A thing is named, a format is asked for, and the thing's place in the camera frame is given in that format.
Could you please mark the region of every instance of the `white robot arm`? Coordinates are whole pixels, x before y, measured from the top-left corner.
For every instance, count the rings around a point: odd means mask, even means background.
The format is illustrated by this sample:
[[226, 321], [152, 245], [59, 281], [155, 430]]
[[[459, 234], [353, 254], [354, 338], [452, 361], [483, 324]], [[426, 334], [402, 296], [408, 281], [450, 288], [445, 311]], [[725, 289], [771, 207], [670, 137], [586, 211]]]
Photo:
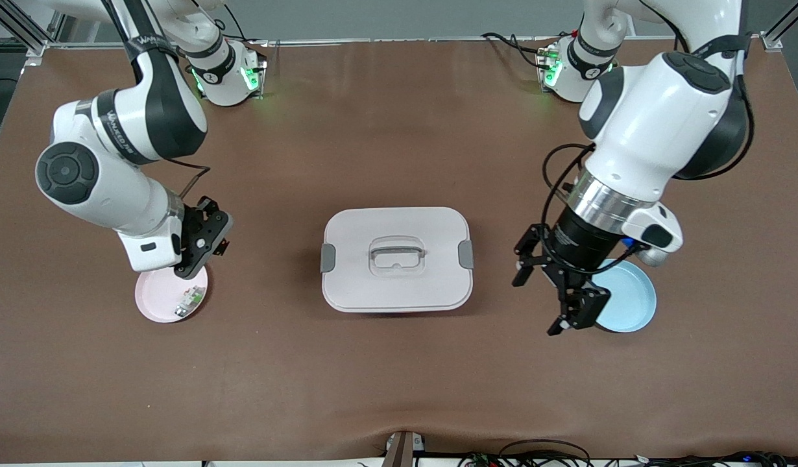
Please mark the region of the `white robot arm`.
[[126, 41], [137, 85], [56, 110], [36, 164], [38, 188], [72, 215], [115, 230], [135, 271], [174, 266], [193, 278], [225, 250], [231, 216], [206, 197], [186, 206], [139, 166], [193, 154], [206, 116], [147, 0], [101, 4]]
[[585, 0], [577, 30], [548, 46], [540, 59], [548, 70], [541, 83], [563, 99], [583, 101], [589, 86], [610, 69], [627, 35], [628, 17], [650, 23], [663, 20], [639, 0]]
[[[590, 279], [620, 262], [600, 267], [620, 241], [631, 247], [619, 260], [635, 252], [651, 266], [677, 251], [683, 243], [681, 227], [660, 203], [667, 182], [708, 178], [740, 148], [746, 121], [753, 123], [742, 79], [749, 38], [739, 35], [740, 2], [649, 0], [681, 30], [689, 47], [699, 44], [695, 53], [669, 51], [646, 66], [616, 68], [600, 74], [586, 93], [578, 117], [594, 144], [575, 162], [589, 150], [594, 153], [568, 190], [567, 207], [556, 224], [546, 224], [546, 214], [562, 178], [550, 191], [541, 222], [514, 249], [520, 256], [515, 287], [539, 266], [557, 288], [561, 313], [550, 335], [595, 324], [610, 293]], [[585, 16], [581, 32], [586, 24]], [[611, 35], [601, 31], [592, 36]], [[586, 37], [595, 41], [589, 33]], [[576, 39], [568, 50], [577, 44]], [[539, 243], [542, 254], [535, 257]]]
[[[102, 0], [40, 1], [76, 18], [111, 23]], [[191, 63], [200, 92], [213, 104], [235, 106], [263, 91], [266, 57], [224, 38], [206, 14], [224, 4], [225, 0], [151, 0], [150, 10]]]

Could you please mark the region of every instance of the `brown table surface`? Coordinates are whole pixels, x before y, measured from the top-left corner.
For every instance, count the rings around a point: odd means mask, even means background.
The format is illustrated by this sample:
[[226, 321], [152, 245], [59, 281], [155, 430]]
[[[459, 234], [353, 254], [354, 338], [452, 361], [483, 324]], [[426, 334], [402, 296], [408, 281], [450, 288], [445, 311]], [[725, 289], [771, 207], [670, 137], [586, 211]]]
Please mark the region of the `brown table surface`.
[[[627, 42], [620, 58], [642, 64], [669, 44]], [[798, 98], [782, 55], [753, 48], [754, 147], [724, 177], [668, 186], [686, 245], [646, 269], [655, 319], [630, 335], [560, 337], [545, 334], [553, 287], [539, 275], [509, 285], [512, 247], [547, 195], [546, 152], [586, 141], [577, 105], [541, 94], [517, 51], [268, 50], [262, 101], [204, 104], [209, 136], [186, 160], [213, 169], [191, 198], [212, 196], [236, 224], [210, 262], [209, 301], [171, 325], [138, 313], [116, 234], [34, 183], [56, 107], [129, 86], [125, 56], [47, 51], [0, 136], [0, 462], [369, 456], [399, 429], [427, 435], [429, 450], [550, 437], [601, 457], [798, 455]], [[174, 189], [193, 174], [145, 171]], [[331, 309], [328, 219], [424, 205], [469, 222], [467, 304]]]

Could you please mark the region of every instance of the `black cable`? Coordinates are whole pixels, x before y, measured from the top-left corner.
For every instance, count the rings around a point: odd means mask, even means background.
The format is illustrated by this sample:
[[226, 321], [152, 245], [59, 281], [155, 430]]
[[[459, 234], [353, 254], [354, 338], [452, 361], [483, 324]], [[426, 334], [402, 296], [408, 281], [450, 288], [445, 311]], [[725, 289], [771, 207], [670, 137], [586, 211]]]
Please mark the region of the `black cable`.
[[670, 29], [672, 30], [673, 34], [675, 34], [675, 39], [681, 44], [682, 50], [686, 51], [686, 53], [690, 53], [690, 48], [687, 47], [687, 41], [684, 39], [684, 36], [681, 34], [681, 30], [679, 30], [678, 27], [676, 27], [675, 24], [672, 23], [672, 21], [665, 18], [665, 16], [662, 15], [660, 12], [657, 12], [656, 9], [652, 8], [652, 6], [647, 5], [644, 2], [644, 0], [639, 0], [639, 2], [641, 2], [642, 5], [646, 6], [646, 8], [648, 8], [650, 11], [656, 13], [656, 15], [659, 18], [661, 18], [661, 20], [665, 21], [667, 26], [669, 26]]
[[538, 64], [536, 62], [533, 62], [532, 59], [530, 59], [529, 57], [527, 57], [526, 53], [535, 53], [535, 54], [537, 54], [538, 53], [538, 49], [533, 49], [531, 47], [523, 47], [523, 45], [520, 45], [520, 42], [517, 41], [517, 36], [515, 36], [514, 34], [512, 34], [511, 38], [509, 38], [507, 40], [506, 38], [504, 38], [503, 36], [500, 36], [496, 32], [486, 32], [485, 34], [482, 35], [482, 38], [497, 38], [497, 39], [500, 39], [500, 41], [503, 41], [503, 43], [508, 45], [509, 47], [516, 48], [517, 51], [520, 53], [520, 56], [523, 57], [523, 59], [526, 60], [526, 62], [529, 63], [529, 65], [535, 66], [535, 68], [539, 68], [541, 70], [548, 70], [549, 69], [549, 67], [547, 65]]
[[200, 177], [203, 177], [203, 175], [205, 175], [206, 172], [212, 170], [211, 167], [208, 167], [208, 166], [205, 166], [205, 165], [194, 165], [194, 163], [180, 162], [179, 160], [174, 160], [174, 159], [165, 159], [165, 160], [167, 160], [168, 162], [171, 162], [171, 163], [176, 163], [177, 165], [182, 165], [183, 167], [189, 167], [189, 168], [192, 168], [192, 169], [200, 169], [200, 172], [197, 175], [195, 175], [194, 177], [191, 177], [191, 180], [189, 180], [189, 183], [186, 184], [186, 188], [183, 188], [182, 192], [180, 192], [180, 199], [183, 199], [183, 198], [186, 197], [186, 195], [188, 195], [188, 192], [191, 191], [191, 188], [195, 185], [195, 183], [197, 183], [197, 180], [200, 180]]
[[[486, 32], [485, 34], [483, 34], [482, 36], [480, 36], [480, 38], [486, 38], [486, 39], [488, 39], [488, 38], [495, 38], [495, 39], [500, 39], [500, 41], [501, 41], [501, 42], [503, 42], [503, 44], [506, 44], [506, 45], [508, 45], [509, 47], [514, 47], [514, 48], [517, 48], [517, 45], [515, 45], [515, 44], [514, 44], [514, 42], [511, 42], [511, 41], [509, 41], [509, 39], [506, 39], [506, 38], [504, 38], [502, 35], [500, 35], [500, 34], [498, 34], [498, 33], [496, 33], [496, 32]], [[522, 48], [524, 51], [527, 51], [528, 53], [538, 53], [538, 49], [533, 49], [533, 48], [531, 48], [531, 47], [521, 47], [521, 48]]]
[[[578, 158], [583, 159], [583, 156], [586, 156], [586, 154], [588, 154], [592, 150], [592, 148], [594, 148], [594, 147], [595, 147], [595, 144], [586, 146], [586, 151], [582, 151], [581, 155], [578, 156]], [[566, 174], [563, 174], [563, 177], [565, 177], [569, 173], [569, 171], [572, 170], [573, 166], [574, 165], [571, 165], [571, 166], [569, 166], [569, 168], [567, 168]], [[515, 441], [513, 443], [508, 443], [508, 444], [506, 444], [506, 446], [503, 446], [502, 448], [500, 448], [500, 452], [497, 452], [497, 455], [501, 456], [501, 455], [503, 455], [503, 452], [506, 452], [507, 449], [513, 448], [515, 446], [520, 446], [521, 444], [562, 444], [563, 446], [569, 446], [569, 447], [572, 447], [572, 448], [575, 448], [575, 449], [579, 450], [580, 452], [583, 452], [583, 455], [586, 456], [586, 460], [587, 461], [589, 461], [592, 458], [592, 456], [589, 455], [589, 452], [586, 451], [586, 449], [583, 449], [581, 446], [578, 446], [577, 444], [570, 443], [568, 441], [562, 441], [562, 440], [550, 440], [549, 438], [535, 438], [534, 440], [520, 440], [520, 441]]]
[[241, 39], [243, 39], [245, 41], [246, 40], [246, 35], [243, 32], [243, 28], [241, 27], [241, 24], [238, 23], [238, 18], [235, 18], [235, 13], [232, 12], [232, 9], [229, 8], [229, 5], [223, 5], [223, 8], [225, 8], [226, 11], [229, 12], [229, 16], [232, 17], [232, 21], [235, 21], [235, 26], [238, 27], [238, 32], [241, 33]]
[[0, 78], [0, 82], [13, 82], [17, 84], [19, 80], [17, 80], [16, 78]]
[[263, 40], [265, 40], [265, 39], [259, 39], [259, 38], [242, 38], [241, 36], [235, 36], [235, 35], [232, 35], [232, 34], [224, 34], [223, 36], [224, 36], [224, 38], [237, 39], [238, 41], [241, 41], [241, 42], [263, 41]]
[[[550, 176], [548, 175], [547, 170], [548, 170], [548, 166], [550, 165], [550, 160], [552, 159], [552, 156], [554, 156], [554, 154], [556, 154], [560, 150], [565, 150], [565, 149], [569, 149], [569, 148], [577, 148], [579, 150], [583, 150], [583, 149], [586, 149], [587, 147], [588, 146], [582, 145], [582, 144], [579, 144], [579, 143], [570, 143], [568, 145], [559, 145], [555, 149], [551, 150], [550, 153], [548, 153], [546, 155], [546, 158], [544, 159], [544, 163], [542, 163], [542, 166], [540, 168], [541, 175], [544, 177], [544, 182], [546, 182], [546, 186], [548, 188], [552, 188], [552, 182], [550, 181]], [[578, 169], [583, 169], [583, 166], [580, 163], [578, 163], [577, 168]]]
[[734, 159], [733, 162], [729, 163], [727, 167], [719, 169], [716, 172], [712, 172], [710, 174], [698, 175], [693, 178], [679, 178], [679, 180], [708, 180], [708, 178], [719, 177], [722, 174], [726, 174], [727, 172], [731, 171], [739, 165], [740, 162], [745, 158], [748, 154], [748, 150], [751, 149], [751, 144], [754, 143], [754, 131], [756, 127], [756, 123], [754, 121], [754, 110], [751, 108], [751, 100], [748, 97], [748, 90], [745, 88], [745, 80], [742, 75], [736, 77], [737, 84], [740, 85], [740, 89], [742, 91], [742, 101], [745, 104], [745, 114], [748, 115], [748, 137], [745, 139], [745, 143], [742, 145], [742, 149], [740, 150], [740, 155]]
[[[592, 143], [589, 146], [586, 146], [586, 148], [584, 150], [582, 150], [581, 153], [578, 154], [577, 157], [571, 163], [569, 163], [569, 166], [567, 166], [567, 168], [563, 171], [563, 173], [557, 179], [557, 182], [552, 186], [552, 189], [550, 189], [550, 194], [546, 197], [546, 203], [544, 204], [544, 210], [542, 210], [542, 213], [540, 215], [540, 224], [541, 225], [544, 225], [544, 226], [546, 225], [546, 218], [548, 216], [548, 211], [550, 210], [550, 205], [552, 204], [552, 199], [554, 198], [554, 195], [556, 194], [557, 189], [560, 187], [560, 184], [563, 183], [563, 178], [566, 178], [566, 176], [569, 175], [569, 172], [572, 171], [574, 166], [577, 165], [578, 162], [583, 160], [583, 158], [586, 157], [586, 155], [589, 154], [590, 152], [592, 152], [594, 149], [595, 149], [595, 144], [594, 143]], [[564, 269], [568, 269], [570, 271], [577, 272], [578, 274], [582, 274], [582, 275], [585, 275], [585, 276], [591, 276], [591, 275], [595, 275], [595, 274], [600, 274], [601, 272], [604, 272], [604, 271], [607, 271], [609, 269], [615, 268], [615, 266], [618, 266], [619, 263], [621, 263], [622, 261], [624, 261], [625, 259], [627, 259], [631, 255], [633, 255], [634, 252], [639, 251], [641, 248], [644, 248], [642, 243], [635, 242], [635, 243], [633, 243], [633, 245], [630, 248], [627, 248], [627, 251], [625, 251], [621, 256], [616, 258], [615, 261], [613, 261], [612, 263], [607, 264], [607, 266], [604, 266], [603, 268], [595, 269], [594, 271], [586, 271], [586, 269], [577, 268], [577, 266], [574, 266], [573, 264], [563, 260], [561, 257], [559, 257], [559, 255], [557, 255], [556, 251], [554, 251], [554, 249], [552, 249], [552, 247], [550, 245], [550, 242], [548, 241], [549, 239], [547, 237], [547, 231], [548, 231], [547, 228], [541, 228], [541, 230], [538, 231], [538, 235], [540, 237], [540, 242], [544, 245], [544, 252], [546, 252], [548, 257], [552, 258], [552, 261], [560, 264]], [[557, 443], [565, 444], [566, 441], [557, 441]]]
[[529, 57], [526, 56], [523, 47], [521, 47], [520, 42], [517, 42], [517, 36], [515, 36], [514, 34], [511, 35], [511, 41], [514, 42], [514, 46], [517, 47], [517, 51], [520, 51], [520, 56], [523, 57], [524, 60], [526, 60], [526, 63], [529, 63], [529, 65], [535, 66], [535, 68], [539, 68], [540, 70], [548, 70], [550, 68], [547, 65], [542, 65], [536, 62], [532, 62], [529, 59]]
[[[563, 464], [565, 467], [573, 467], [573, 465], [570, 465], [567, 461], [572, 461], [574, 467], [579, 467], [577, 463], [578, 461], [582, 461], [588, 467], [593, 467], [592, 462], [590, 461], [589, 458], [584, 459], [578, 455], [567, 454], [565, 452], [561, 452], [555, 449], [531, 450], [520, 453], [519, 455], [516, 456], [516, 459], [523, 459], [523, 458], [526, 458], [527, 461], [529, 461], [530, 464], [535, 465], [535, 467], [541, 467], [542, 465], [548, 464], [550, 462], [559, 462], [560, 464]], [[533, 462], [532, 459], [545, 459], [545, 461], [535, 464], [535, 462]]]

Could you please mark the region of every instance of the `cable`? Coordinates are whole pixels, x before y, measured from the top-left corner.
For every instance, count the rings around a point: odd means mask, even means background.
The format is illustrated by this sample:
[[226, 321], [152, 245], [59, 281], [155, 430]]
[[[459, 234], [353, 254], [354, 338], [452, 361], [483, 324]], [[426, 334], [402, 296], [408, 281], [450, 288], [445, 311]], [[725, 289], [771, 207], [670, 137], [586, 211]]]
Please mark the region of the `cable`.
[[529, 65], [535, 66], [535, 68], [539, 68], [541, 70], [549, 69], [547, 65], [538, 64], [536, 62], [533, 62], [532, 59], [530, 59], [529, 57], [527, 57], [526, 53], [537, 54], [538, 49], [533, 49], [531, 47], [523, 47], [523, 45], [520, 45], [520, 42], [517, 41], [517, 36], [515, 36], [514, 34], [511, 35], [511, 38], [506, 39], [503, 36], [500, 36], [496, 32], [486, 32], [485, 34], [482, 35], [482, 38], [500, 39], [500, 41], [503, 41], [504, 44], [508, 45], [509, 47], [514, 47], [517, 49], [517, 51], [520, 51], [520, 56], [523, 57], [523, 59], [526, 60], [526, 62], [529, 63]]
[[[551, 150], [550, 153], [548, 153], [546, 155], [546, 158], [544, 159], [544, 163], [542, 163], [540, 171], [541, 171], [542, 176], [544, 177], [544, 182], [546, 182], [546, 186], [548, 188], [552, 188], [552, 182], [550, 181], [550, 176], [547, 173], [548, 165], [550, 164], [550, 160], [552, 159], [552, 156], [554, 156], [554, 154], [556, 154], [560, 150], [565, 150], [565, 149], [569, 149], [569, 148], [577, 148], [579, 150], [583, 150], [583, 149], [588, 148], [588, 146], [582, 145], [582, 144], [579, 144], [579, 143], [570, 143], [568, 145], [559, 145], [555, 149]], [[580, 164], [580, 162], [578, 163], [577, 168], [578, 169], [583, 169], [583, 166]]]
[[[581, 150], [581, 153], [578, 154], [577, 157], [571, 163], [569, 163], [569, 166], [567, 166], [567, 168], [557, 179], [557, 182], [552, 186], [552, 189], [550, 189], [550, 194], [546, 197], [546, 203], [544, 203], [544, 210], [542, 210], [542, 213], [540, 215], [541, 225], [543, 226], [546, 225], [546, 218], [548, 216], [548, 211], [550, 210], [550, 205], [552, 204], [552, 199], [554, 198], [557, 189], [560, 187], [560, 184], [563, 183], [563, 178], [566, 178], [566, 176], [569, 175], [569, 172], [572, 171], [573, 167], [577, 165], [577, 163], [579, 163], [581, 160], [583, 160], [583, 158], [586, 157], [586, 155], [592, 152], [594, 149], [595, 149], [595, 143], [592, 143], [591, 145], [586, 146], [584, 150]], [[633, 255], [634, 252], [644, 248], [643, 243], [635, 242], [630, 248], [627, 248], [627, 251], [625, 251], [621, 256], [616, 258], [615, 261], [613, 261], [612, 263], [607, 264], [607, 266], [604, 266], [603, 268], [598, 268], [595, 269], [594, 271], [588, 271], [586, 269], [577, 268], [573, 264], [570, 264], [569, 262], [560, 258], [559, 255], [557, 255], [556, 251], [554, 251], [550, 246], [550, 242], [548, 242], [549, 239], [546, 236], [546, 232], [547, 228], [541, 228], [541, 230], [538, 231], [538, 235], [540, 237], [540, 242], [544, 245], [544, 251], [547, 253], [548, 257], [552, 258], [552, 261], [563, 266], [564, 269], [577, 272], [578, 274], [582, 274], [584, 276], [592, 276], [595, 274], [600, 274], [601, 272], [607, 271], [609, 269], [612, 269], [615, 266], [618, 266], [619, 263], [621, 263], [631, 255]], [[565, 443], [566, 441], [559, 441], [559, 444], [565, 444]]]
[[0, 82], [13, 82], [17, 84], [19, 83], [19, 80], [16, 78], [0, 78]]
[[246, 35], [243, 32], [243, 28], [241, 27], [241, 24], [238, 23], [238, 18], [235, 18], [235, 13], [232, 12], [232, 9], [229, 8], [229, 5], [223, 5], [223, 8], [225, 8], [226, 11], [229, 12], [229, 16], [232, 17], [232, 21], [235, 21], [235, 26], [238, 27], [238, 32], [241, 33], [241, 39], [246, 41], [247, 40], [246, 39]]
[[191, 191], [191, 188], [195, 185], [195, 183], [197, 183], [197, 180], [200, 180], [200, 177], [203, 177], [203, 175], [205, 175], [206, 172], [212, 170], [211, 167], [208, 167], [208, 166], [205, 166], [205, 165], [194, 165], [194, 163], [180, 162], [179, 160], [174, 160], [174, 159], [165, 159], [165, 160], [167, 160], [168, 162], [171, 162], [171, 163], [176, 163], [177, 165], [182, 165], [183, 167], [189, 167], [189, 168], [192, 168], [192, 169], [200, 169], [200, 172], [197, 175], [195, 175], [194, 177], [191, 177], [191, 180], [189, 180], [189, 183], [186, 184], [186, 188], [183, 188], [182, 192], [180, 192], [180, 199], [183, 199], [183, 198], [186, 197], [186, 195], [188, 195], [188, 192]]
[[[503, 44], [506, 44], [506, 45], [508, 45], [509, 47], [514, 47], [514, 48], [517, 48], [517, 45], [515, 45], [515, 44], [514, 44], [514, 42], [511, 42], [511, 41], [509, 41], [509, 39], [506, 39], [506, 38], [504, 38], [503, 36], [501, 36], [500, 34], [498, 34], [498, 33], [496, 33], [496, 32], [486, 32], [485, 34], [481, 35], [481, 36], [480, 36], [480, 38], [486, 38], [486, 39], [488, 39], [488, 38], [495, 38], [495, 39], [500, 39], [500, 41], [502, 41], [502, 42], [503, 42]], [[533, 49], [533, 48], [531, 48], [531, 47], [521, 47], [521, 48], [522, 48], [524, 51], [527, 51], [528, 53], [538, 53], [538, 49]]]
[[681, 30], [679, 30], [678, 27], [676, 27], [675, 24], [672, 23], [672, 21], [665, 18], [665, 16], [662, 15], [660, 12], [657, 12], [656, 9], [652, 8], [652, 6], [647, 5], [644, 0], [639, 0], [639, 2], [642, 3], [642, 5], [646, 6], [646, 8], [650, 9], [650, 11], [656, 13], [656, 15], [659, 18], [661, 18], [661, 20], [665, 21], [667, 26], [669, 26], [670, 29], [673, 31], [673, 34], [675, 34], [675, 39], [681, 44], [682, 50], [686, 51], [686, 53], [690, 53], [690, 48], [687, 47], [687, 41], [684, 39], [684, 36], [681, 34]]
[[524, 60], [526, 60], [526, 63], [529, 63], [529, 65], [535, 66], [535, 68], [539, 68], [540, 70], [548, 70], [550, 68], [548, 65], [542, 65], [536, 62], [532, 62], [529, 59], [529, 57], [527, 57], [526, 54], [524, 53], [523, 47], [520, 46], [520, 42], [517, 42], [517, 36], [515, 36], [514, 34], [511, 35], [511, 41], [514, 42], [514, 46], [517, 47], [518, 51], [520, 51], [520, 56], [523, 57]]
[[[588, 154], [591, 151], [590, 148], [595, 147], [595, 144], [586, 147], [588, 148], [588, 150], [581, 152], [581, 155], [578, 156], [580, 157], [580, 159], [583, 159], [583, 156], [586, 156], [586, 154]], [[572, 169], [571, 166], [567, 168], [566, 171], [567, 173], [564, 174], [563, 176], [565, 177], [569, 173], [569, 171], [571, 171], [571, 169]], [[583, 452], [583, 455], [586, 455], [586, 461], [588, 462], [592, 458], [592, 456], [589, 455], [589, 452], [586, 451], [586, 449], [583, 449], [581, 446], [578, 446], [577, 444], [562, 440], [550, 440], [549, 438], [535, 438], [534, 440], [521, 440], [521, 441], [515, 441], [513, 443], [508, 443], [506, 444], [506, 446], [500, 448], [500, 452], [497, 452], [497, 455], [503, 455], [503, 452], [506, 452], [507, 449], [513, 448], [515, 446], [520, 446], [521, 444], [562, 444], [563, 446], [573, 447], [579, 450], [580, 452]]]
[[742, 75], [736, 77], [737, 84], [740, 85], [740, 89], [742, 91], [742, 101], [745, 104], [745, 114], [748, 115], [748, 137], [745, 139], [745, 144], [742, 145], [742, 150], [740, 150], [740, 155], [734, 159], [733, 162], [729, 163], [727, 167], [719, 169], [716, 172], [712, 172], [710, 174], [698, 175], [693, 178], [678, 178], [678, 180], [708, 180], [708, 178], [719, 177], [722, 174], [726, 174], [727, 172], [731, 171], [739, 165], [740, 162], [745, 158], [748, 154], [748, 150], [751, 149], [751, 144], [754, 142], [754, 131], [756, 127], [756, 123], [754, 120], [754, 110], [751, 108], [751, 100], [748, 97], [748, 90], [745, 88], [745, 80]]

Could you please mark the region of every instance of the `box lid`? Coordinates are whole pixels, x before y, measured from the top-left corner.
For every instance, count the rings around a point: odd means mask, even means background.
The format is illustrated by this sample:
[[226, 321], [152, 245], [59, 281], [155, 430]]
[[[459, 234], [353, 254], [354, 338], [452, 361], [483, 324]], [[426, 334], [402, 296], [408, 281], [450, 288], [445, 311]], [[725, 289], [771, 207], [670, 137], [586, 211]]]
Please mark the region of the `box lid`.
[[473, 268], [468, 223], [450, 208], [346, 210], [324, 231], [322, 290], [340, 311], [452, 310]]

